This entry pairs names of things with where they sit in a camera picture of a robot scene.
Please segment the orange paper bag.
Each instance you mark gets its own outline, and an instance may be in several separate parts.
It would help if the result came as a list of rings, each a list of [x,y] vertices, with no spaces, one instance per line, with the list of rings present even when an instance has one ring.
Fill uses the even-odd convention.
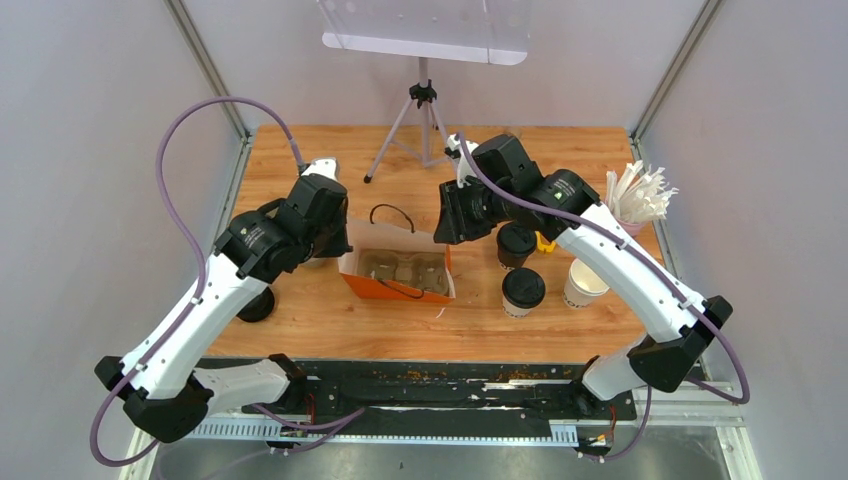
[[[347,236],[352,250],[338,258],[338,272],[357,297],[441,305],[456,298],[449,247],[399,207],[380,203],[366,220],[350,216]]]

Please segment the black cup lid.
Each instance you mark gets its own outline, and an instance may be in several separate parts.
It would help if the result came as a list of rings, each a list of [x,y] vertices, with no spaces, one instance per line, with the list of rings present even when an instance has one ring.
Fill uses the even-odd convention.
[[[517,222],[510,222],[499,228],[496,243],[500,251],[519,256],[529,255],[536,249],[536,233]]]
[[[539,306],[547,291],[542,276],[529,268],[509,271],[503,278],[501,290],[509,304],[522,309]]]

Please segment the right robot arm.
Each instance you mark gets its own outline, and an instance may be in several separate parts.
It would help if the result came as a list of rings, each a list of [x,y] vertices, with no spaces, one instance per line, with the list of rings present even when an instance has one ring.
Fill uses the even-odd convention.
[[[635,241],[577,173],[543,174],[520,140],[500,134],[481,144],[449,136],[445,152],[455,179],[439,187],[434,240],[457,245],[515,221],[572,253],[641,321],[645,335],[618,352],[589,361],[571,403],[596,417],[620,393],[650,386],[672,393],[733,313],[721,296],[706,298],[671,275]]]

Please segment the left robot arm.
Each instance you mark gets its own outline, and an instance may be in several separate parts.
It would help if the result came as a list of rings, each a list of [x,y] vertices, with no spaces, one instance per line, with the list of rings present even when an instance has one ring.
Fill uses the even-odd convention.
[[[255,403],[283,413],[306,400],[305,376],[283,354],[237,367],[204,369],[207,348],[236,316],[261,319],[274,308],[271,284],[312,257],[351,251],[348,191],[332,173],[303,173],[285,198],[236,216],[206,261],[185,302],[123,357],[106,356],[94,372],[115,389],[131,422],[162,443],[191,433],[205,418]]]

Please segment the black sleeved coffee cup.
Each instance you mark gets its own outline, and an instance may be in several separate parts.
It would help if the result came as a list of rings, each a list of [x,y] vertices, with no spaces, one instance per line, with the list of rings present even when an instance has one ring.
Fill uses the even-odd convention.
[[[531,257],[533,251],[528,252],[513,252],[506,249],[499,248],[497,251],[497,259],[499,266],[505,271],[511,271],[514,269],[522,268],[529,257]]]

